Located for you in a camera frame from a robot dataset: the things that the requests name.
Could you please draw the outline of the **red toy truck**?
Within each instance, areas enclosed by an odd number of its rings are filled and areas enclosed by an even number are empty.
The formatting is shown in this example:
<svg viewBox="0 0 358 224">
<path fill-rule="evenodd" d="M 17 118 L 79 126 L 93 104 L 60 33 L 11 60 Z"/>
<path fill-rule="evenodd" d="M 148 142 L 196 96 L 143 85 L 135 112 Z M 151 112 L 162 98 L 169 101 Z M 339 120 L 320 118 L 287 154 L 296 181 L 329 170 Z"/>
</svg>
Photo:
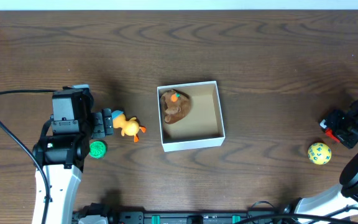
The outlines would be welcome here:
<svg viewBox="0 0 358 224">
<path fill-rule="evenodd" d="M 323 119 L 320 122 L 320 127 L 322 128 L 323 132 L 325 133 L 325 135 L 327 135 L 329 138 L 331 138 L 333 141 L 335 142 L 341 142 L 333 133 L 332 129 L 330 129 L 327 125 L 326 125 L 326 120 Z"/>
</svg>

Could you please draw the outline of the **orange duck toy blue cap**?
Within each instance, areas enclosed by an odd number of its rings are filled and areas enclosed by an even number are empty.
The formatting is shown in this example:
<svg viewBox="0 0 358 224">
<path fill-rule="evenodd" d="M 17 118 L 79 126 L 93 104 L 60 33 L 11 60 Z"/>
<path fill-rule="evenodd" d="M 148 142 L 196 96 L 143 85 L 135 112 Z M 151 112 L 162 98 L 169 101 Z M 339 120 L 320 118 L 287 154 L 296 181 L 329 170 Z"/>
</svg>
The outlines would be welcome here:
<svg viewBox="0 0 358 224">
<path fill-rule="evenodd" d="M 139 141 L 138 132 L 145 133 L 147 128 L 137 122 L 136 117 L 127 119 L 124 112 L 116 110 L 112 112 L 112 126 L 114 129 L 121 128 L 121 136 L 132 136 L 134 142 Z"/>
</svg>

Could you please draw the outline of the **yellow ball with letters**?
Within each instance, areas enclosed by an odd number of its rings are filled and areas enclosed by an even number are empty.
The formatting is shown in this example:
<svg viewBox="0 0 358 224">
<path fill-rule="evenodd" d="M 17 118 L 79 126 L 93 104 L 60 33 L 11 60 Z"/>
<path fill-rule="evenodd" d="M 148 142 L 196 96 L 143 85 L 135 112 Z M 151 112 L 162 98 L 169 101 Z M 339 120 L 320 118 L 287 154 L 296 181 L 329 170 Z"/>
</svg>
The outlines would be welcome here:
<svg viewBox="0 0 358 224">
<path fill-rule="evenodd" d="M 308 159 L 316 165 L 327 164 L 332 158 L 331 149 L 322 142 L 313 143 L 307 150 Z"/>
</svg>

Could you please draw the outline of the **brown plush bear toy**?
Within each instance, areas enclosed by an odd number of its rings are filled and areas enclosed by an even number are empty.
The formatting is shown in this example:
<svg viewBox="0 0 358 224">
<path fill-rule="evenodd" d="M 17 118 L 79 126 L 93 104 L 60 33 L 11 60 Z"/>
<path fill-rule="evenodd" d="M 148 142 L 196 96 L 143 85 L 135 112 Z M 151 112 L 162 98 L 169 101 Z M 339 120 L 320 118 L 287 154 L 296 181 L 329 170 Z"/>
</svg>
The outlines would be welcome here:
<svg viewBox="0 0 358 224">
<path fill-rule="evenodd" d="M 174 124 L 189 114 L 191 100 L 176 90 L 169 90 L 160 97 L 160 106 L 164 122 Z"/>
</svg>

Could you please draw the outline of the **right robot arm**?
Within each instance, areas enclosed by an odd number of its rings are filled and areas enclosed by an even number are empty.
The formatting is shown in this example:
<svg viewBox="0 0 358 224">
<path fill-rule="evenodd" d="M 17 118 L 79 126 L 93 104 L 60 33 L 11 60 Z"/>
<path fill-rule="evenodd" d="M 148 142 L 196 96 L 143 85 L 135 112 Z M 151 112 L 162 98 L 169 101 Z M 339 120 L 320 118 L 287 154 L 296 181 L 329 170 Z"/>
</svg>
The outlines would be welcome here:
<svg viewBox="0 0 358 224">
<path fill-rule="evenodd" d="M 319 125 L 325 135 L 352 149 L 358 143 L 358 99 L 347 111 L 332 110 Z M 348 220 L 358 215 L 358 153 L 341 172 L 337 185 L 317 196 L 299 198 L 283 211 L 291 214 L 284 220 L 286 223 L 312 223 L 307 215 L 330 220 Z"/>
</svg>

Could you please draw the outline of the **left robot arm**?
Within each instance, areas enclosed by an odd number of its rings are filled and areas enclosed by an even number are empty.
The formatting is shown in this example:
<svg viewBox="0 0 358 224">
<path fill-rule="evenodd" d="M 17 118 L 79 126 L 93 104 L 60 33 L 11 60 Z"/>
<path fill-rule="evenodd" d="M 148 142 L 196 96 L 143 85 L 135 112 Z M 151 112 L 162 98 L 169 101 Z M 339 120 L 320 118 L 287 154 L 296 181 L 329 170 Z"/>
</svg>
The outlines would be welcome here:
<svg viewBox="0 0 358 224">
<path fill-rule="evenodd" d="M 110 109 L 92 112 L 88 85 L 54 92 L 52 106 L 53 113 L 33 147 L 40 165 L 35 172 L 33 223 L 71 223 L 90 141 L 114 132 Z"/>
</svg>

